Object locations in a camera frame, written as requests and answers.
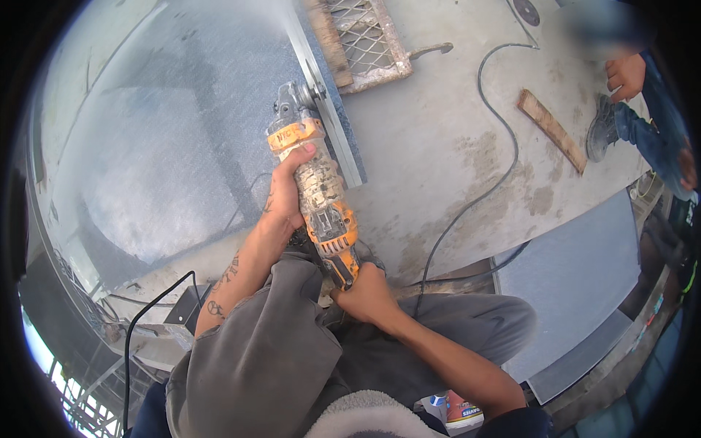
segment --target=wooden board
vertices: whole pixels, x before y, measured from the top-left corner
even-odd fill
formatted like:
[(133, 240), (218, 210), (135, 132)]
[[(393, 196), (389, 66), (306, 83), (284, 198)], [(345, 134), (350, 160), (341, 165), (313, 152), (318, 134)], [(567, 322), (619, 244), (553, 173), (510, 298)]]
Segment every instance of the wooden board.
[(304, 8), (307, 10), (309, 22), (334, 77), (336, 87), (352, 84), (353, 75), (348, 67), (346, 52), (341, 45), (339, 31), (334, 26), (326, 0), (304, 0)]
[(584, 156), (579, 146), (572, 137), (567, 134), (560, 123), (555, 120), (550, 111), (540, 103), (536, 96), (527, 89), (521, 90), (519, 101), (516, 103), (524, 112), (565, 154), (570, 163), (577, 169), (579, 174), (584, 173), (587, 166), (587, 157)]

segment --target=power cord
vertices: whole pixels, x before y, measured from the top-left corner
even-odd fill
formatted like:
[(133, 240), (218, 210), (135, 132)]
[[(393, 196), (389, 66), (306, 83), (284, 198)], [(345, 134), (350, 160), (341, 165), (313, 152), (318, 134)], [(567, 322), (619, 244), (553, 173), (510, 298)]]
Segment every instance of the power cord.
[(146, 312), (149, 311), (150, 308), (154, 307), (156, 303), (158, 303), (164, 296), (168, 295), (170, 292), (173, 292), (176, 287), (180, 286), (180, 283), (185, 281), (186, 278), (188, 278), (190, 275), (192, 275), (192, 286), (195, 288), (195, 295), (197, 296), (197, 306), (202, 310), (202, 303), (200, 302), (200, 292), (197, 290), (197, 279), (195, 278), (195, 271), (190, 271), (187, 274), (183, 275), (180, 280), (176, 281), (173, 283), (173, 285), (169, 288), (167, 288), (161, 295), (158, 295), (153, 301), (148, 303), (147, 305), (144, 306), (143, 309), (141, 309), (136, 316), (134, 316), (134, 319), (132, 320), (131, 324), (129, 324), (129, 330), (127, 330), (127, 336), (126, 339), (124, 340), (124, 414), (122, 416), (122, 432), (123, 434), (126, 434), (127, 432), (127, 420), (129, 418), (129, 383), (130, 383), (130, 378), (129, 378), (129, 342), (131, 341), (131, 333), (134, 331), (134, 327), (136, 327), (136, 321), (139, 320)]
[[(486, 61), (491, 57), (495, 52), (498, 50), (503, 49), (504, 47), (526, 47), (526, 48), (532, 48), (535, 50), (540, 50), (540, 47), (538, 47), (538, 42), (536, 41), (535, 38), (533, 38), (533, 35), (531, 35), (531, 32), (526, 29), (524, 26), (523, 22), (519, 19), (518, 15), (516, 14), (516, 11), (514, 11), (513, 6), (511, 5), (511, 2), (509, 0), (506, 0), (506, 4), (509, 5), (509, 9), (511, 10), (511, 13), (516, 17), (516, 21), (521, 25), (521, 28), (526, 32), (526, 35), (528, 38), (533, 42), (533, 45), (531, 44), (521, 44), (521, 43), (506, 43), (502, 44), (500, 46), (496, 46), (495, 48), (491, 49), (485, 56), (482, 58), (482, 62), (479, 64), (479, 69), (477, 70), (477, 91), (479, 92), (479, 97), (482, 99), (486, 107), (489, 109), (489, 111), (494, 114), (494, 116), (504, 125), (506, 130), (509, 132), (509, 135), (511, 136), (511, 139), (514, 142), (514, 160), (511, 162), (511, 166), (507, 169), (506, 173), (499, 179), (499, 181), (494, 184), (494, 186), (483, 193), (480, 197), (477, 199), (469, 202), (465, 207), (463, 207), (462, 210), (455, 216), (453, 221), (445, 228), (445, 231), (443, 231), (443, 234), (440, 235), (438, 240), (436, 240), (435, 245), (433, 245), (433, 249), (431, 249), (431, 253), (428, 255), (428, 259), (426, 260), (426, 267), (423, 269), (423, 277), (421, 278), (421, 291), (418, 293), (418, 299), (416, 300), (416, 307), (414, 308), (414, 318), (418, 317), (418, 311), (419, 308), (421, 307), (421, 302), (423, 300), (423, 293), (424, 290), (426, 289), (426, 284), (429, 282), (429, 280), (426, 280), (426, 277), (428, 276), (428, 268), (431, 265), (431, 261), (433, 260), (433, 254), (435, 254), (436, 249), (438, 249), (438, 245), (440, 245), (441, 241), (443, 238), (448, 234), (448, 232), (453, 228), (453, 225), (467, 212), (470, 208), (472, 208), (473, 205), (477, 204), (479, 201), (485, 199), (487, 196), (491, 195), (494, 193), (496, 189), (509, 177), (511, 172), (513, 172), (514, 167), (516, 167), (516, 163), (518, 163), (519, 160), (519, 142), (516, 140), (516, 134), (514, 134), (514, 131), (511, 129), (508, 123), (504, 120), (502, 116), (499, 115), (498, 112), (489, 104), (487, 101), (486, 97), (484, 96), (484, 91), (482, 90), (482, 69), (484, 68), (484, 65), (486, 64)], [(521, 252), (526, 249), (526, 246), (528, 246), (530, 241), (524, 243), (521, 245), (521, 247), (511, 256), (509, 257), (508, 260), (506, 260), (504, 263), (502, 263), (499, 266), (496, 266), (495, 268), (492, 268), (488, 272), (485, 273), (480, 273), (476, 275), (470, 275), (468, 277), (462, 277), (462, 278), (452, 278), (449, 280), (430, 280), (430, 282), (448, 282), (448, 281), (455, 281), (455, 280), (467, 280), (469, 278), (474, 278), (474, 277), (479, 277), (481, 275), (487, 275), (488, 273), (494, 273), (498, 271), (499, 269), (503, 268), (504, 266), (508, 265), (513, 261), (518, 254), (521, 254)]]

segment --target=wire mesh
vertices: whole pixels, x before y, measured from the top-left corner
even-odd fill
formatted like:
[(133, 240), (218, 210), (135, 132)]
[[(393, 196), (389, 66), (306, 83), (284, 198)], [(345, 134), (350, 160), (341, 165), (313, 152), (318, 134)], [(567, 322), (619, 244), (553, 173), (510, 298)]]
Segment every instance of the wire mesh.
[(327, 1), (352, 73), (394, 66), (390, 46), (368, 0)]

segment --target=metal angle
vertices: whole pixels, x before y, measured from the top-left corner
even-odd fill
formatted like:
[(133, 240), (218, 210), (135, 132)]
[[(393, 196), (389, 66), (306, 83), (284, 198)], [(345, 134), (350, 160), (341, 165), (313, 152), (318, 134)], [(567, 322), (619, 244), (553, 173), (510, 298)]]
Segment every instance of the metal angle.
[[(294, 53), (297, 55), (297, 60), (304, 73), (304, 78), (307, 81), (308, 87), (311, 90), (313, 90), (314, 87), (328, 90), (329, 88), (324, 82), (324, 78), (321, 76), (319, 65), (309, 46), (309, 41), (307, 41), (304, 29), (302, 29), (302, 25), (299, 22), (299, 17), (294, 10), (292, 2), (282, 0), (279, 4), (283, 8), (282, 19), (285, 31), (290, 38)], [(319, 115), (321, 116), (321, 121), (324, 123), (326, 133), (334, 148), (336, 160), (339, 163), (348, 188), (352, 189), (353, 187), (361, 185), (362, 180), (358, 172), (358, 167), (355, 164), (355, 159), (353, 158), (351, 147), (348, 144), (346, 133), (343, 131), (339, 115), (336, 112), (333, 101), (331, 101), (331, 97), (329, 97), (328, 93), (323, 93), (323, 96), (319, 96), (317, 99), (316, 104)]]

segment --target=right hand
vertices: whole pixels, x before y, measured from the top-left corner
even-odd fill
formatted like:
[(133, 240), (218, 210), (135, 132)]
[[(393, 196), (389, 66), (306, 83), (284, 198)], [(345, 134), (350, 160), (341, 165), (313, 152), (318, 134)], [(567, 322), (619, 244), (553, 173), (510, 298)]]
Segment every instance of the right hand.
[(402, 312), (392, 297), (385, 273), (372, 263), (363, 263), (358, 278), (347, 291), (334, 289), (331, 297), (340, 308), (361, 322), (376, 326)]
[(629, 102), (643, 90), (645, 60), (639, 54), (635, 54), (621, 60), (608, 61), (606, 75), (608, 76), (606, 84), (608, 91), (614, 91), (618, 88), (618, 91), (611, 96), (613, 103), (618, 103), (621, 100)]

